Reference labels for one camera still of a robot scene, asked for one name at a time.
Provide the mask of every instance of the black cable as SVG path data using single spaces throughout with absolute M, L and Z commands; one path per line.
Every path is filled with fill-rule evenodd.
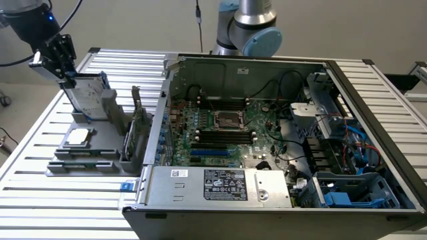
M 186 100 L 189 99 L 190 90 L 191 90 L 194 87 L 198 87 L 199 90 L 202 89 L 202 86 L 201 86 L 199 84 L 190 84 L 190 86 L 187 87 L 187 92 L 186 92 L 186 97 L 185 97 Z
M 279 85 L 279 82 L 278 82 L 278 80 L 277 79 L 271 79 L 267 83 L 266 83 L 266 85 L 262 87 L 262 89 L 255 93 L 255 94 L 253 94 L 251 96 L 249 96 L 249 98 L 251 99 L 251 98 L 254 98 L 258 94 L 261 94 L 262 93 L 262 91 L 267 88 L 267 86 L 270 85 L 270 83 L 273 83 L 273 82 L 275 82 L 277 84 L 278 84 L 278 86 L 279 86 L 279 96 L 281 96 L 281 85 Z
M 78 2 L 78 4 L 75 5 L 75 8 L 74 8 L 74 10 L 73 10 L 69 18 L 67 18 L 67 20 L 65 21 L 65 23 L 63 23 L 62 26 L 61 26 L 61 30 L 63 30 L 63 29 L 66 28 L 67 24 L 70 23 L 70 21 L 71 21 L 73 18 L 75 17 L 77 12 L 78 12 L 78 10 L 79 10 L 79 8 L 81 8 L 82 3 L 83 3 L 83 0 L 79 0 L 79 2 Z
M 2 129 L 3 132 L 6 133 L 7 137 L 17 143 L 17 145 L 19 145 L 21 143 L 14 139 L 14 137 L 11 137 L 9 131 L 7 131 L 3 127 L 0 127 L 0 129 Z
M 282 94 L 282 82 L 283 82 L 286 76 L 287 76 L 290 73 L 297 73 L 297 74 L 298 74 L 298 76 L 299 76 L 299 78 L 301 78 L 301 84 L 302 84 L 302 87 L 301 87 L 301 88 L 302 88 L 302 89 L 305 88 L 305 78 L 303 78 L 302 73 L 301 73 L 299 71 L 297 71 L 297 70 L 289 70 L 289 71 L 286 71 L 286 72 L 283 73 L 283 75 L 282 75 L 282 77 L 281 77 L 278 95 Z
M 47 0 L 47 1 L 49 1 L 49 10 L 53 11 L 53 9 L 54 9 L 53 1 L 51 0 Z
M 359 151 L 359 148 L 358 148 L 358 147 L 355 148 L 347 141 L 339 139 L 339 138 L 329 138 L 327 140 L 329 140 L 329 141 L 338 141 L 338 142 L 341 142 L 343 145 L 347 146 L 347 148 L 350 149 L 353 155 L 357 155 L 355 152 L 358 152 L 359 156 L 362 156 L 362 152 Z
M 275 113 L 275 111 L 270 114 L 266 123 L 270 121 L 270 118 L 273 117 L 274 113 Z M 267 132 L 269 136 L 270 136 L 274 140 L 277 140 L 277 141 L 279 141 L 279 142 L 283 142 L 283 143 L 295 143 L 295 144 L 298 144 L 299 146 L 303 147 L 303 144 L 301 144 L 298 141 L 283 140 L 283 139 L 279 139 L 279 138 L 274 137 L 274 136 L 271 135 L 269 129 L 267 129 L 267 125 L 266 125 L 266 124 L 265 124 L 265 129 L 266 129 L 266 132 Z
M 199 23 L 199 35 L 201 35 L 201 53 L 203 53 L 203 38 L 202 38 L 202 24 Z
M 77 6 L 75 6 L 75 8 L 74 8 L 74 10 L 73 10 L 69 18 L 67 18 L 67 20 L 65 21 L 65 23 L 63 23 L 62 26 L 61 26 L 61 30 L 63 30 L 63 29 L 66 28 L 67 24 L 69 24 L 70 21 L 73 20 L 75 14 L 77 14 L 77 12 L 78 12 L 78 10 L 79 10 L 79 8 L 81 8 L 82 2 L 83 2 L 83 0 L 79 0 L 79 2 L 78 2 L 78 4 L 77 4 Z M 35 57 L 35 55 L 33 54 L 31 56 L 26 57 L 26 58 L 22 59 L 22 60 L 18 60 L 18 61 L 14 61 L 14 62 L 6 63 L 6 64 L 0 64 L 0 68 L 11 67 L 11 66 L 15 66 L 15 65 L 18 65 L 18 64 L 26 63 L 26 62 L 29 62 L 34 57 Z
M 195 0 L 195 19 L 199 24 L 199 36 L 201 36 L 201 53 L 203 53 L 203 37 L 202 37 L 202 11 L 199 6 L 199 0 Z
M 283 160 L 283 161 L 290 162 L 290 161 L 294 161 L 294 160 L 297 160 L 297 159 L 306 158 L 306 156 L 299 156 L 299 157 L 295 157 L 295 158 L 293 158 L 293 159 L 285 159 L 285 158 L 282 158 L 282 157 L 278 155 L 278 158 L 279 158 L 281 160 Z

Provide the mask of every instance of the motherboard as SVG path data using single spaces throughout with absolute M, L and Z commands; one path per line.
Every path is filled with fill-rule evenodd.
M 251 101 L 175 101 L 173 165 L 278 169 L 282 127 L 273 103 Z

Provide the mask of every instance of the black wire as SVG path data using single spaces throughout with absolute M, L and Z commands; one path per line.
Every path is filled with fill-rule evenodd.
M 202 86 L 201 86 L 199 84 L 190 84 L 190 86 L 187 87 L 187 92 L 186 92 L 186 97 L 185 97 L 186 100 L 189 99 L 190 90 L 191 90 L 194 87 L 198 87 L 199 90 L 202 89 Z
M 3 132 L 6 133 L 7 137 L 17 143 L 17 145 L 21 145 L 21 143 L 14 139 L 14 137 L 11 137 L 9 131 L 7 131 L 3 127 L 0 127 L 0 129 L 2 129 Z
M 201 53 L 203 53 L 203 38 L 202 38 L 202 24 L 199 23 L 199 36 L 201 36 Z
M 270 118 L 273 117 L 274 113 L 275 113 L 275 112 L 273 112 L 273 113 L 270 114 L 270 117 L 267 118 L 266 123 L 270 121 Z M 266 125 L 266 124 L 265 124 L 265 129 L 266 129 L 266 132 L 267 132 L 269 136 L 270 136 L 274 140 L 277 140 L 277 141 L 279 141 L 279 142 L 283 142 L 283 143 L 295 143 L 295 144 L 298 144 L 299 146 L 303 147 L 303 144 L 301 144 L 298 141 L 283 140 L 283 139 L 279 139 L 279 138 L 274 137 L 274 136 L 270 134 L 270 131 L 269 131 L 269 129 L 267 129 L 267 125 Z
M 30 60 L 34 58 L 34 56 L 35 56 L 35 55 L 31 55 L 31 56 L 26 57 L 26 58 L 22 59 L 22 60 L 14 61 L 14 62 L 11 62 L 11 63 L 0 64 L 0 68 L 2 68 L 2 67 L 11 67 L 11 66 L 15 66 L 15 65 L 18 65 L 18 64 L 22 64 L 22 63 L 30 61 Z
M 302 84 L 302 87 L 301 87 L 301 88 L 305 87 L 305 78 L 303 78 L 302 73 L 301 73 L 299 71 L 297 71 L 297 70 L 289 70 L 289 71 L 286 71 L 286 72 L 283 73 L 283 75 L 282 75 L 282 77 L 281 77 L 278 95 L 282 94 L 282 82 L 283 82 L 286 76 L 287 76 L 290 73 L 297 73 L 297 74 L 298 74 L 298 76 L 299 76 L 299 78 L 301 78 L 301 84 Z
M 195 19 L 199 24 L 199 37 L 201 37 L 201 53 L 203 53 L 203 37 L 202 37 L 202 11 L 199 0 L 195 0 Z
M 67 20 L 65 21 L 65 23 L 63 23 L 62 26 L 61 26 L 61 30 L 63 30 L 63 29 L 66 28 L 67 24 L 70 23 L 70 21 L 71 21 L 73 18 L 75 17 L 77 12 L 78 12 L 78 10 L 79 10 L 79 8 L 81 8 L 82 3 L 83 3 L 83 0 L 79 0 L 79 2 L 78 2 L 78 4 L 75 5 L 75 8 L 74 8 L 74 10 L 73 10 L 69 18 L 67 18 Z
M 66 28 L 67 24 L 69 24 L 70 21 L 73 20 L 75 14 L 77 14 L 77 12 L 78 12 L 78 10 L 79 10 L 79 8 L 81 8 L 82 2 L 83 2 L 83 0 L 79 0 L 79 2 L 78 2 L 78 4 L 77 4 L 77 6 L 75 6 L 75 8 L 74 8 L 74 10 L 73 10 L 69 18 L 67 18 L 67 20 L 65 21 L 65 23 L 63 23 L 62 26 L 61 26 L 61 30 L 63 30 L 63 29 Z M 26 62 L 29 62 L 34 57 L 35 57 L 35 55 L 33 54 L 31 56 L 26 57 L 26 58 L 22 59 L 22 60 L 18 60 L 18 61 L 14 61 L 14 62 L 6 63 L 6 64 L 0 64 L 0 68 L 11 67 L 11 66 L 15 66 L 15 65 L 18 65 L 18 64 L 26 63 Z
M 262 89 L 261 89 L 255 94 L 253 94 L 251 96 L 249 96 L 249 98 L 251 99 L 251 98 L 254 98 L 258 94 L 261 94 L 262 91 L 267 88 L 267 86 L 269 86 L 270 83 L 273 83 L 273 82 L 275 82 L 275 83 L 278 84 L 278 86 L 279 86 L 279 94 L 281 94 L 281 85 L 279 85 L 279 82 L 278 82 L 277 79 L 271 79 L 271 80 L 266 83 L 266 85 L 262 87 Z
M 297 160 L 297 159 L 306 158 L 306 156 L 299 156 L 299 157 L 295 157 L 295 158 L 293 158 L 293 159 L 285 159 L 285 158 L 282 158 L 282 157 L 278 155 L 278 158 L 279 158 L 281 160 L 283 160 L 283 161 L 290 162 L 290 161 L 294 161 L 294 160 Z
M 49 1 L 49 10 L 53 11 L 53 9 L 54 9 L 53 1 L 51 0 L 47 0 L 47 1 Z

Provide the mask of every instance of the green circuit board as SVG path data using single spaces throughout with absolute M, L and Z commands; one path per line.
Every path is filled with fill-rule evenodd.
M 174 166 L 202 166 L 202 167 L 246 167 L 254 168 L 262 161 L 274 164 L 275 156 L 271 148 L 281 148 L 281 141 L 274 140 L 270 136 L 282 139 L 282 134 L 275 131 L 275 127 L 269 131 L 266 123 L 274 126 L 277 115 L 270 111 L 270 103 L 263 101 L 251 101 L 243 111 L 207 110 L 199 109 L 194 102 L 178 101 L 173 105 L 173 129 L 174 129 Z M 218 114 L 235 115 L 243 119 L 243 126 L 238 127 L 235 123 L 226 120 L 219 122 Z M 257 132 L 258 140 L 253 144 L 227 144 L 229 157 L 225 156 L 198 156 L 199 162 L 191 161 L 193 144 L 198 143 L 197 130 L 201 131 L 235 131 Z

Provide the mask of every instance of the floor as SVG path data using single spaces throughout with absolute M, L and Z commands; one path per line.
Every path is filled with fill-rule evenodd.
M 21 142 L 61 89 L 57 85 L 0 83 L 0 90 L 13 99 L 11 106 L 0 106 L 0 127 Z M 14 141 L 7 139 L 6 143 L 15 149 Z M 0 166 L 7 159 L 0 154 Z

